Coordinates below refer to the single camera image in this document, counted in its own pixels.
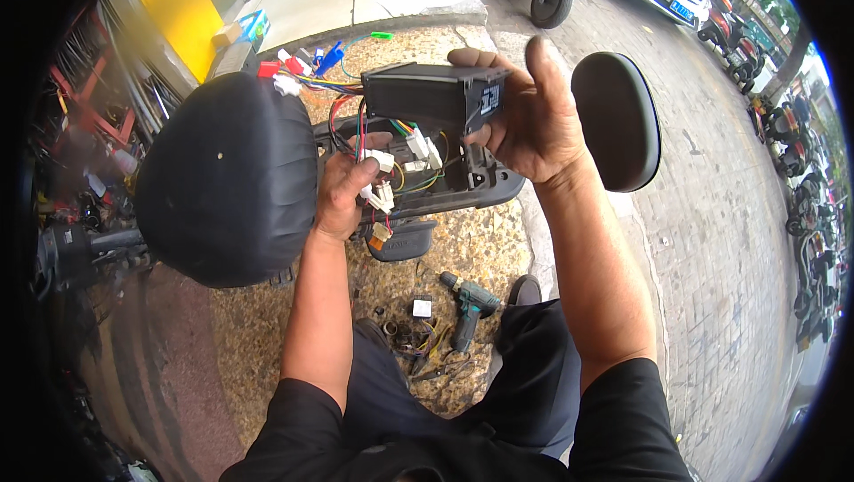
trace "rear view mirror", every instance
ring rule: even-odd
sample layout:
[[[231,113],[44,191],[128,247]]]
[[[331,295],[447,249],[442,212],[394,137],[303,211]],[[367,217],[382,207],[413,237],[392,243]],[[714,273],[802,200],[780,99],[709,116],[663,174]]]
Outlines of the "rear view mirror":
[[[604,188],[628,193],[658,171],[661,135],[653,96],[635,62],[615,52],[595,52],[572,72],[584,140]]]

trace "hand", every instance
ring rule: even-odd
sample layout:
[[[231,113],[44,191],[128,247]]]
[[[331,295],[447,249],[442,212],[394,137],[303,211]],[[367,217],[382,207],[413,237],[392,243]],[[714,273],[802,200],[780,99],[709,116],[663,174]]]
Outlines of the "hand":
[[[355,146],[355,137],[349,140]],[[365,139],[366,148],[387,145],[390,132],[371,132]],[[356,231],[362,209],[356,204],[359,190],[373,182],[379,172],[379,162],[369,157],[355,164],[353,158],[336,153],[326,162],[318,189],[318,210],[314,231],[333,239],[346,241]]]
[[[463,141],[486,146],[509,169],[534,183],[559,179],[587,154],[576,102],[539,36],[528,41],[528,71],[495,52],[458,48],[447,55],[454,65],[504,67],[504,110]]]

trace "license plate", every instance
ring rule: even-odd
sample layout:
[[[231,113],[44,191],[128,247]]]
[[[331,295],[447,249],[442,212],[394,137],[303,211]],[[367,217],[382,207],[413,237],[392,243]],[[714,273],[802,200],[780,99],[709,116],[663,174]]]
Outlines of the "license plate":
[[[670,10],[679,17],[685,19],[686,21],[693,20],[693,12],[689,10],[689,8],[682,6],[679,2],[676,2],[675,0],[670,2]]]

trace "yellow pillar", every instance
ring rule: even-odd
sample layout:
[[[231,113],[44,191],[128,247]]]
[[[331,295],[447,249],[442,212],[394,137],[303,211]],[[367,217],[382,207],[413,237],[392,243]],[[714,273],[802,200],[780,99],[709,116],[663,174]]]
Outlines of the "yellow pillar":
[[[203,82],[216,55],[211,37],[223,24],[211,0],[141,1],[178,57]]]

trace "cordless drill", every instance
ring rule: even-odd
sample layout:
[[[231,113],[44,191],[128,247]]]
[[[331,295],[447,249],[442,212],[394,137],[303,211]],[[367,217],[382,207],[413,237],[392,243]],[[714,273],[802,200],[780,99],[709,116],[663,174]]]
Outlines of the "cordless drill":
[[[477,320],[494,314],[501,301],[478,284],[464,281],[454,273],[444,271],[439,275],[439,281],[450,287],[459,301],[459,319],[451,338],[451,347],[467,352],[469,343],[475,337]]]

